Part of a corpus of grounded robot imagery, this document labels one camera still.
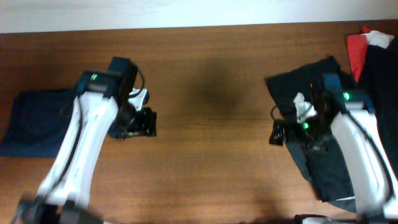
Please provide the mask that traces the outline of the navy blue shorts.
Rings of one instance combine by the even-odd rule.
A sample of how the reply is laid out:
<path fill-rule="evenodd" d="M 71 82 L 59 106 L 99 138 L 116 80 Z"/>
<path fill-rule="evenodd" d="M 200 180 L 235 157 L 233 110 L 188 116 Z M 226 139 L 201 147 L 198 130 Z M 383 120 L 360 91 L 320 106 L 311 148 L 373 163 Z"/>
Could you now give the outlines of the navy blue shorts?
<path fill-rule="evenodd" d="M 14 98 L 2 157 L 57 156 L 73 112 L 72 89 L 22 91 Z"/>

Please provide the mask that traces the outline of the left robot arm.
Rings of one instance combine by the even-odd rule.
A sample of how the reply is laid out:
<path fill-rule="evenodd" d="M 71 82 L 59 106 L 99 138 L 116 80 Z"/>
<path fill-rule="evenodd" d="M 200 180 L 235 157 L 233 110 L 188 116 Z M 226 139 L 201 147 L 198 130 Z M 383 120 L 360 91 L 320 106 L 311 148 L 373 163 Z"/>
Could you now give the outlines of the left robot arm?
<path fill-rule="evenodd" d="M 113 57 L 105 71 L 86 70 L 78 79 L 66 135 L 37 195 L 21 197 L 13 223 L 105 224 L 88 209 L 91 181 L 104 139 L 155 137 L 157 114 L 149 92 L 134 88 L 139 67 Z"/>

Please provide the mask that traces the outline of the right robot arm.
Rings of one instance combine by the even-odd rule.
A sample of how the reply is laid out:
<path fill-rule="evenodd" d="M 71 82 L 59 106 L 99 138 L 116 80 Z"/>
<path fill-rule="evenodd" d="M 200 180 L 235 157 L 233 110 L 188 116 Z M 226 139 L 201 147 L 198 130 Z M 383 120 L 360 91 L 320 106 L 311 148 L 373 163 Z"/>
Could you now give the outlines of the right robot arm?
<path fill-rule="evenodd" d="M 352 78 L 283 74 L 266 85 L 282 117 L 269 142 L 286 146 L 324 202 L 354 207 L 360 223 L 397 221 L 397 177 L 376 111 Z"/>

